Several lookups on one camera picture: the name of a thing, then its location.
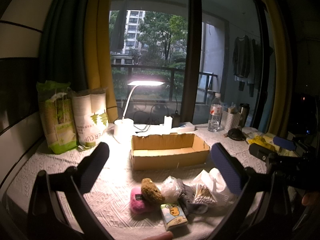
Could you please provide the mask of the white paper cup sleeve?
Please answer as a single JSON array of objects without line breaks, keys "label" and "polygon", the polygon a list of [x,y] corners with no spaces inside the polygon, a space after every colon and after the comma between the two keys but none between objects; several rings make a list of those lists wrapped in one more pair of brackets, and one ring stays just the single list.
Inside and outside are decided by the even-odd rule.
[{"label": "white paper cup sleeve", "polygon": [[93,148],[108,128],[106,88],[72,92],[72,107],[80,145]]}]

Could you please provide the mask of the clear bubble wrap bundle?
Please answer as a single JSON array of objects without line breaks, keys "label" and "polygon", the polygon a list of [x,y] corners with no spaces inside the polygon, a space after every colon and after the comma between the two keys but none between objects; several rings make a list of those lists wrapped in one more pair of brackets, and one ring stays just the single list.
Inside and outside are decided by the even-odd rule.
[{"label": "clear bubble wrap bundle", "polygon": [[175,177],[168,176],[161,184],[161,194],[167,203],[178,200],[182,189]]}]

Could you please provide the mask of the pink plush toy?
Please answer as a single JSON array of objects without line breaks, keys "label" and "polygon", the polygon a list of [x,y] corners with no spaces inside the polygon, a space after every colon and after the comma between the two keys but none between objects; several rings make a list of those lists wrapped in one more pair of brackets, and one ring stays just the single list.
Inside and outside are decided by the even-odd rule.
[{"label": "pink plush toy", "polygon": [[152,205],[144,198],[140,187],[134,187],[130,193],[130,209],[135,214],[143,214],[153,210]]}]

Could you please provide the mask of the cartoon tissue pack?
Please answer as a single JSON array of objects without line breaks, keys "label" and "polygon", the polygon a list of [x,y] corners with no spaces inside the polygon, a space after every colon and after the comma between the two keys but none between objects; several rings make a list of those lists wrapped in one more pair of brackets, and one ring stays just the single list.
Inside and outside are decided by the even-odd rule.
[{"label": "cartoon tissue pack", "polygon": [[161,213],[167,231],[188,223],[186,215],[178,202],[162,204]]}]

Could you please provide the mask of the open cardboard box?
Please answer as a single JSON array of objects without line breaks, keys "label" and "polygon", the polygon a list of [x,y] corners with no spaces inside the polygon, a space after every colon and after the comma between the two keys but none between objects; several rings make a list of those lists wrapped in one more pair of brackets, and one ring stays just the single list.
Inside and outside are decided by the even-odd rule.
[{"label": "open cardboard box", "polygon": [[193,133],[133,136],[131,165],[135,171],[164,170],[204,164],[210,147]]}]

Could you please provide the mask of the hanging grey sweater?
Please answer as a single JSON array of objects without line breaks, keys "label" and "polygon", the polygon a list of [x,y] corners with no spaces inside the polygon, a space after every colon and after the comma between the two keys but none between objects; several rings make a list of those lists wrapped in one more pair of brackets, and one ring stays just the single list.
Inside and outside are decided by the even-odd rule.
[{"label": "hanging grey sweater", "polygon": [[251,68],[251,41],[247,35],[237,37],[233,50],[233,74],[247,78]]}]

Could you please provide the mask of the cotton swab bag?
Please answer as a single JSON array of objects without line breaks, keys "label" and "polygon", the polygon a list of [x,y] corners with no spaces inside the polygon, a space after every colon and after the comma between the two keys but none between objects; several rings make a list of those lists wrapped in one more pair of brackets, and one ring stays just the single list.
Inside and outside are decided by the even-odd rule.
[{"label": "cotton swab bag", "polygon": [[207,204],[209,206],[214,206],[217,204],[216,199],[209,191],[208,187],[204,184],[196,184],[194,186],[195,193],[193,198],[194,204]]}]

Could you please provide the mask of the clear water bottle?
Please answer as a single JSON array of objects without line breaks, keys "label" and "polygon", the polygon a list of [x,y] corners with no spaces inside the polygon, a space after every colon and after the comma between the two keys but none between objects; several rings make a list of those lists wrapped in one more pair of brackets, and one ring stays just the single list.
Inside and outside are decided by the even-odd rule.
[{"label": "clear water bottle", "polygon": [[215,93],[215,97],[210,104],[210,116],[208,120],[208,131],[216,132],[220,128],[222,118],[221,94]]}]

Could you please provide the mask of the grey sock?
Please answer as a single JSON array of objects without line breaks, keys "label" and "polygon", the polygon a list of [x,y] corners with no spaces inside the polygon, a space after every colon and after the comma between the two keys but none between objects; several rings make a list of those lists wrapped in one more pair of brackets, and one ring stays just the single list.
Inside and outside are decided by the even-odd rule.
[{"label": "grey sock", "polygon": [[202,215],[208,211],[209,207],[207,204],[193,202],[194,192],[190,186],[185,185],[180,178],[177,179],[177,183],[181,189],[178,201],[187,217],[189,215]]}]

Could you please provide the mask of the white perforated organizer basket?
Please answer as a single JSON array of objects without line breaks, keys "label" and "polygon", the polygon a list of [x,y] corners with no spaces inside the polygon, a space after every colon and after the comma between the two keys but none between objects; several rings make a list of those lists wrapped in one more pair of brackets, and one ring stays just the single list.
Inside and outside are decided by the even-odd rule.
[{"label": "white perforated organizer basket", "polygon": [[230,129],[237,128],[239,126],[241,114],[237,113],[228,113],[227,111],[222,111],[221,126],[225,131]]}]

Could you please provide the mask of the yellow curtain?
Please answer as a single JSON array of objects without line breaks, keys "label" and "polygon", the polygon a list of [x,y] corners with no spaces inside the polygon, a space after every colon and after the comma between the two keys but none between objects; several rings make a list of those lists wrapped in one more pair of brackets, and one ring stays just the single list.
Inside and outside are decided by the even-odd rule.
[{"label": "yellow curtain", "polygon": [[109,122],[118,118],[112,79],[109,41],[109,12],[111,0],[88,0],[84,49],[87,83],[90,89],[106,88]]}]

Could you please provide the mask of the brown fuzzy plush toy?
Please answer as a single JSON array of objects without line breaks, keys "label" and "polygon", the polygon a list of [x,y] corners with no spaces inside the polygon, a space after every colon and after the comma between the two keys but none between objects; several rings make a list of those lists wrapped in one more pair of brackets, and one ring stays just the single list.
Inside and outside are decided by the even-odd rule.
[{"label": "brown fuzzy plush toy", "polygon": [[142,179],[140,190],[144,198],[151,204],[163,204],[165,201],[160,189],[150,178]]}]

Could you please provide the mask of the white charger plug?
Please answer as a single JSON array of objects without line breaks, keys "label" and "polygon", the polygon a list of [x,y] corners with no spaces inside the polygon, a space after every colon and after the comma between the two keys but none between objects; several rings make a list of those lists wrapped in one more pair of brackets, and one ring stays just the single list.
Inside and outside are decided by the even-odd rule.
[{"label": "white charger plug", "polygon": [[172,116],[166,115],[166,116],[164,117],[164,123],[163,123],[163,125],[164,125],[164,128],[165,128],[165,129],[172,129]]}]

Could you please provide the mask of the white power strip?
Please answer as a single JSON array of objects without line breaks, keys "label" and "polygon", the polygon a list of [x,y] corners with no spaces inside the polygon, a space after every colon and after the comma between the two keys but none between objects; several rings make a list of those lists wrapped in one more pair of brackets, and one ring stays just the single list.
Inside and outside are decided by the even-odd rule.
[{"label": "white power strip", "polygon": [[195,126],[191,122],[182,122],[178,127],[173,127],[170,130],[164,128],[164,124],[145,125],[134,124],[135,132],[144,132],[148,134],[169,134],[169,133],[188,133],[195,131]]}]

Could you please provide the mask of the yellow cloth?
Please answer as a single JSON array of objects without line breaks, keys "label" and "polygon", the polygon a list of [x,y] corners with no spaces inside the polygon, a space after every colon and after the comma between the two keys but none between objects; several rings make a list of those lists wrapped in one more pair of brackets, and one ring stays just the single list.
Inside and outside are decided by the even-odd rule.
[{"label": "yellow cloth", "polygon": [[248,142],[249,145],[257,144],[274,152],[277,152],[277,150],[279,149],[279,146],[276,146],[273,143],[273,139],[265,135],[264,136],[256,135],[254,138],[247,138],[246,141]]}]

